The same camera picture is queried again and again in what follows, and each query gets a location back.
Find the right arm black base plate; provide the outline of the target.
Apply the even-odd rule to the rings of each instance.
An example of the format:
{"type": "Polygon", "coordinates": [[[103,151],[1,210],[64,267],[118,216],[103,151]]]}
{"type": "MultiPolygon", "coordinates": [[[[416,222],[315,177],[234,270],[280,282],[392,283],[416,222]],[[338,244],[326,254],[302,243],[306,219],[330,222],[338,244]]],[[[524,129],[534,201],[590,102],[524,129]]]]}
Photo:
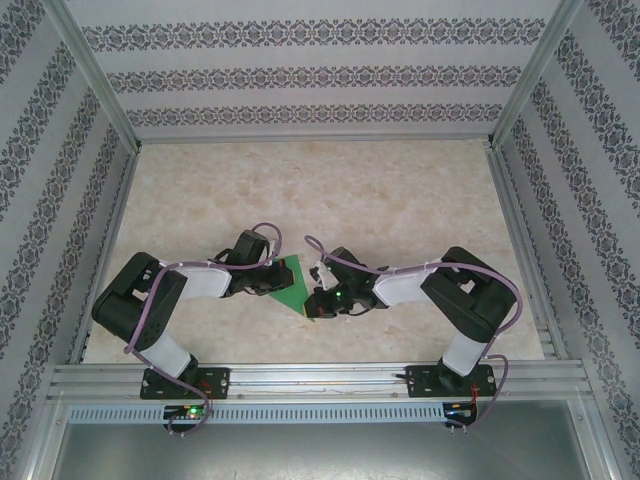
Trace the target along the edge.
{"type": "Polygon", "coordinates": [[[490,365],[477,365],[469,375],[461,376],[444,365],[409,365],[403,375],[410,398],[462,398],[476,392],[491,397],[497,379],[490,365]]]}

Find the controller board blue light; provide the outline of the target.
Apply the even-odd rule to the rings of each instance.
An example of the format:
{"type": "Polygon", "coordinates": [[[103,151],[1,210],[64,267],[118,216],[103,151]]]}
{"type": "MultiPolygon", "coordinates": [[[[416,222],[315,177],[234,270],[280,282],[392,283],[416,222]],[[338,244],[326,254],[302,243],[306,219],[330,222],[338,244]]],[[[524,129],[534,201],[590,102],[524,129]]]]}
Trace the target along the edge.
{"type": "Polygon", "coordinates": [[[471,424],[477,419],[477,404],[475,402],[444,403],[444,414],[450,421],[471,424]]]}

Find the aluminium side rail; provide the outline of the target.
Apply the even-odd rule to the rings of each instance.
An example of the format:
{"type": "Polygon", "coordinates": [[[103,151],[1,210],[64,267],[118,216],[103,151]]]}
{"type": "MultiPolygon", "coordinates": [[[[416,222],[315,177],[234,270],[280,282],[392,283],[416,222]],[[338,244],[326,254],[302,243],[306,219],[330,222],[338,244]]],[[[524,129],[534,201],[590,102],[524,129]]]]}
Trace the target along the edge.
{"type": "Polygon", "coordinates": [[[131,153],[123,166],[119,176],[116,190],[109,204],[110,209],[105,219],[94,269],[90,275],[86,293],[82,299],[81,311],[78,317],[74,333],[71,338],[70,349],[64,361],[65,364],[78,364],[82,361],[86,340],[90,335],[91,306],[99,293],[101,282],[106,273],[106,265],[112,250],[113,238],[117,235],[116,230],[121,222],[123,203],[126,200],[132,177],[139,159],[140,151],[131,153]]]}
{"type": "Polygon", "coordinates": [[[485,154],[545,359],[567,360],[570,355],[567,353],[558,327],[551,297],[537,262],[534,244],[529,236],[525,214],[518,201],[508,168],[501,153],[491,146],[485,149],[485,154]]]}

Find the aluminium frame post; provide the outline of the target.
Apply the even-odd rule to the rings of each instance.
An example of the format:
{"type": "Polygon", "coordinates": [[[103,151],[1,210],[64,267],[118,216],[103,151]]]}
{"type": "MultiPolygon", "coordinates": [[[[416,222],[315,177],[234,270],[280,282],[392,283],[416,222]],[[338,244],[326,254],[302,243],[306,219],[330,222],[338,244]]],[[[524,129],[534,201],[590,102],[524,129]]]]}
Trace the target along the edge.
{"type": "Polygon", "coordinates": [[[128,151],[138,153],[141,142],[66,0],[40,1],[128,151]]]}
{"type": "Polygon", "coordinates": [[[559,0],[557,8],[542,32],[531,57],[527,61],[515,89],[507,100],[488,140],[485,150],[496,150],[510,132],[524,108],[529,95],[544,73],[555,49],[572,23],[584,0],[559,0]]]}

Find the controller board green light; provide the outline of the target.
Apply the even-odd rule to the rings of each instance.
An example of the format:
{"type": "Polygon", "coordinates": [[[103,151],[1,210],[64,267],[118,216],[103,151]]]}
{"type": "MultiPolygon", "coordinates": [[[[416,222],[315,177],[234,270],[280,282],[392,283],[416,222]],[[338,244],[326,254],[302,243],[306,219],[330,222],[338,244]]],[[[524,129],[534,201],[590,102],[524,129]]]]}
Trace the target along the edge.
{"type": "Polygon", "coordinates": [[[206,413],[202,405],[169,405],[164,408],[163,419],[173,420],[200,420],[206,413]]]}

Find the aluminium back rail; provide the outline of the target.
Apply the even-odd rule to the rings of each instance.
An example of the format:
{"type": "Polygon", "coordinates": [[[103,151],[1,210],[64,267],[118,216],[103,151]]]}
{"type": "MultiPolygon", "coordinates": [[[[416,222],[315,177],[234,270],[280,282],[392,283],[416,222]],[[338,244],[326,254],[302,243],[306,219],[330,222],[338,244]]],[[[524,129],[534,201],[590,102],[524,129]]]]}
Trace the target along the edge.
{"type": "Polygon", "coordinates": [[[148,137],[137,141],[139,147],[169,144],[217,144],[217,143],[299,143],[299,142],[367,142],[367,141],[466,141],[481,140],[489,143],[489,134],[474,133],[360,133],[360,134],[260,134],[148,137]]]}

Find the green paper sheet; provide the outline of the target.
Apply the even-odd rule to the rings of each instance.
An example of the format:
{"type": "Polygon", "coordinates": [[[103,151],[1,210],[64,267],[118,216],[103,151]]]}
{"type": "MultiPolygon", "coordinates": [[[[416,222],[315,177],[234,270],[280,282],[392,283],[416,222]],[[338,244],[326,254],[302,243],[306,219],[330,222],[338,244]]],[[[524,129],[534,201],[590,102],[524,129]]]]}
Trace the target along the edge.
{"type": "Polygon", "coordinates": [[[302,270],[299,256],[289,255],[284,257],[283,261],[293,274],[293,284],[280,291],[269,293],[268,296],[301,315],[303,318],[311,320],[304,306],[310,293],[307,288],[306,277],[302,270]]]}

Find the aluminium mounting rail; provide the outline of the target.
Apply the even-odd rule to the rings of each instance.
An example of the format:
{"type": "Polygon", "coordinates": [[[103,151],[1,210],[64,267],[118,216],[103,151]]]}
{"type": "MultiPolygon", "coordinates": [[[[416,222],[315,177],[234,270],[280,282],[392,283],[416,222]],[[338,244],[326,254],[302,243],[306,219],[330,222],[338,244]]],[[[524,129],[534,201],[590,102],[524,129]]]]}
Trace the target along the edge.
{"type": "MultiPolygon", "coordinates": [[[[500,399],[566,400],[593,395],[580,360],[490,360],[500,399]]],[[[403,363],[230,364],[227,401],[257,403],[399,402],[409,397],[403,363]]],[[[140,400],[141,364],[61,365],[53,370],[45,399],[68,403],[134,403],[140,400]]]]}

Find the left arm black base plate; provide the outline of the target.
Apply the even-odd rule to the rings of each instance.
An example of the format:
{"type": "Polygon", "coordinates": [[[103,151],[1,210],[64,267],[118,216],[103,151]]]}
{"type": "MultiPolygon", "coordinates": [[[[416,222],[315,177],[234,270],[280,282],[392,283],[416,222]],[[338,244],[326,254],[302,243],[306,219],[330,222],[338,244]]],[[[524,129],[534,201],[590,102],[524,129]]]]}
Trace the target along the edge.
{"type": "MultiPolygon", "coordinates": [[[[228,368],[197,367],[185,371],[179,380],[203,392],[209,399],[227,398],[230,383],[228,368]]],[[[199,399],[200,396],[185,387],[164,378],[151,369],[144,371],[140,398],[143,400],[186,400],[199,399]]]]}

